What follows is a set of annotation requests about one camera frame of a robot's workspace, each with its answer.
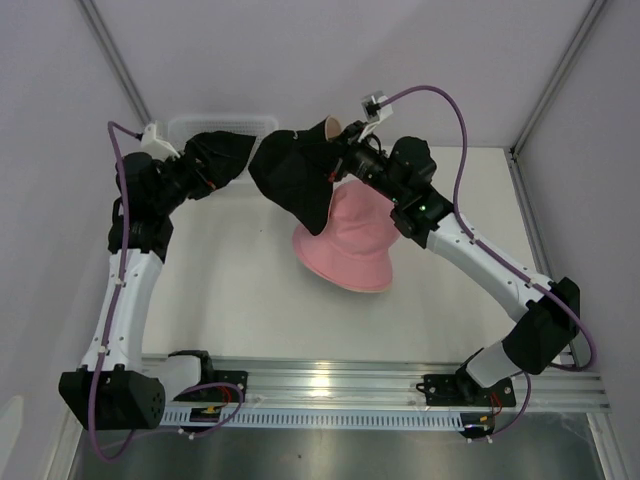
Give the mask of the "black smiley bucket hat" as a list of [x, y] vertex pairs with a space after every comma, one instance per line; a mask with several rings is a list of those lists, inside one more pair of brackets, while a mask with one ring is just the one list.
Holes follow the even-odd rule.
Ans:
[[211, 191], [235, 180], [247, 167], [257, 138], [227, 131], [203, 132], [186, 142], [185, 157]]

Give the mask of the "beige bucket hat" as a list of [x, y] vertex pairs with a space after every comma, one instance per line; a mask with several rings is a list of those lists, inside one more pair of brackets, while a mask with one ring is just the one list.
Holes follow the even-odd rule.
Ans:
[[353, 289], [349, 289], [349, 291], [355, 292], [355, 293], [363, 293], [363, 294], [381, 294], [384, 292], [389, 291], [391, 287], [390, 286], [386, 286], [386, 287], [379, 287], [379, 288], [353, 288]]

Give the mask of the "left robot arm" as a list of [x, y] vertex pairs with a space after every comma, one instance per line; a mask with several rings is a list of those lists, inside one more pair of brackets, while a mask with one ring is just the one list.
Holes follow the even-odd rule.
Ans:
[[187, 199], [213, 190], [203, 164], [186, 154], [164, 161], [144, 152], [116, 163], [119, 196], [108, 234], [109, 277], [93, 340], [59, 393], [86, 430], [148, 430], [167, 402], [187, 393], [209, 398], [216, 376], [207, 352], [181, 350], [146, 374], [142, 342], [151, 296], [173, 233], [170, 216]]

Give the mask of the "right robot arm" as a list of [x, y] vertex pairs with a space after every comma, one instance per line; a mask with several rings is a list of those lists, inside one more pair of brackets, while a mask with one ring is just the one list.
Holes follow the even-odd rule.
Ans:
[[514, 321], [503, 339], [479, 350], [456, 371], [456, 392], [477, 404], [498, 382], [537, 375], [578, 335], [580, 291], [568, 278], [554, 282], [510, 263], [465, 224], [454, 204], [432, 185], [437, 166], [428, 144], [403, 137], [391, 154], [365, 141], [340, 140], [331, 174], [351, 174], [393, 203], [400, 233], [444, 258], [489, 293]]

